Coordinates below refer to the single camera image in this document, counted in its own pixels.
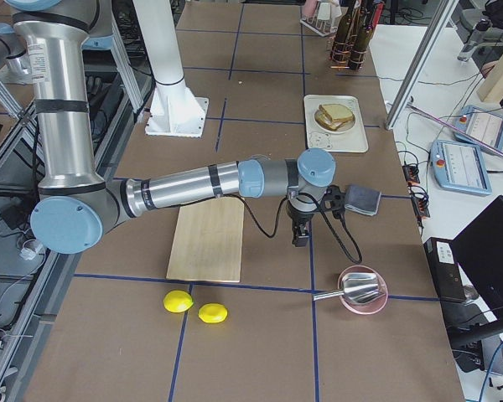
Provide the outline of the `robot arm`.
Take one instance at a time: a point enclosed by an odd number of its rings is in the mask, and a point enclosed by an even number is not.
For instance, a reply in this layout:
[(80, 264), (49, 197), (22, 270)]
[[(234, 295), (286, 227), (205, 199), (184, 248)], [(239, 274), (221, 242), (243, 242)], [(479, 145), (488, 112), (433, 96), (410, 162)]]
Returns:
[(86, 89), (84, 45), (114, 39), (108, 1), (12, 1), (13, 26), (26, 44), (34, 110), (44, 151), (44, 178), (30, 216), (36, 240), (61, 254), (83, 252), (129, 219), (224, 196), (281, 196), (295, 230), (319, 210), (332, 183), (333, 157), (311, 148), (295, 159), (255, 157), (161, 178), (116, 179), (131, 122), (107, 118), (101, 140)]

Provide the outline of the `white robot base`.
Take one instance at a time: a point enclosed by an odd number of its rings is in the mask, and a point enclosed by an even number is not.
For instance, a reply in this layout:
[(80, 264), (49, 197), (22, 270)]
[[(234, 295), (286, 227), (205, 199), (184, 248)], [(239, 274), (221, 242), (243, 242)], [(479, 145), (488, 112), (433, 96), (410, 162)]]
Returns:
[(133, 5), (156, 85), (146, 133), (201, 137), (209, 100), (194, 96), (185, 82), (170, 2), (138, 0)]

